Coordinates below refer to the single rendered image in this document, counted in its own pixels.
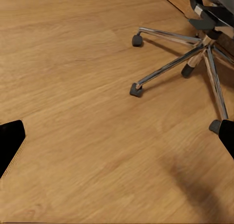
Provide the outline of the swivel chair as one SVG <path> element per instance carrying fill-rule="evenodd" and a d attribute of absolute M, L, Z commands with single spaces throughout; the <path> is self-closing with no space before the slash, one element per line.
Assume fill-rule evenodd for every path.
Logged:
<path fill-rule="evenodd" d="M 190 0 L 190 5 L 194 12 L 203 19 L 189 20 L 195 28 L 199 29 L 195 37 L 146 27 L 138 28 L 137 35 L 134 35 L 133 37 L 133 45 L 142 45 L 142 36 L 140 36 L 140 33 L 144 32 L 192 48 L 193 50 L 151 73 L 137 83 L 133 83 L 130 89 L 130 94 L 139 97 L 142 85 L 186 60 L 188 60 L 187 64 L 182 69 L 181 73 L 184 76 L 189 76 L 198 64 L 204 60 L 221 119 L 229 120 L 214 59 L 234 70 L 234 60 L 215 45 L 215 42 L 222 33 L 225 33 L 234 39 L 234 0 L 219 0 L 218 3 L 214 2 L 211 6 L 204 6 L 202 0 Z M 203 30 L 209 31 L 208 33 L 204 33 Z M 210 124 L 209 129 L 216 132 L 216 134 L 219 134 L 221 123 L 222 122 L 219 120 L 214 120 Z"/>

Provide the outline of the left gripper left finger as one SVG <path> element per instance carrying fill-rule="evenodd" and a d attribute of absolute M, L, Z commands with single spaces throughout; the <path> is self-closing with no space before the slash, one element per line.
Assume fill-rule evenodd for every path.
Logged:
<path fill-rule="evenodd" d="M 0 125 L 0 178 L 25 139 L 21 120 Z"/>

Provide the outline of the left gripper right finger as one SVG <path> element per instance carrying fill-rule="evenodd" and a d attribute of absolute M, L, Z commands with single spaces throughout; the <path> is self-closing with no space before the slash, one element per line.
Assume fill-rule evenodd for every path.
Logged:
<path fill-rule="evenodd" d="M 234 159 L 234 122 L 222 120 L 218 137 Z"/>

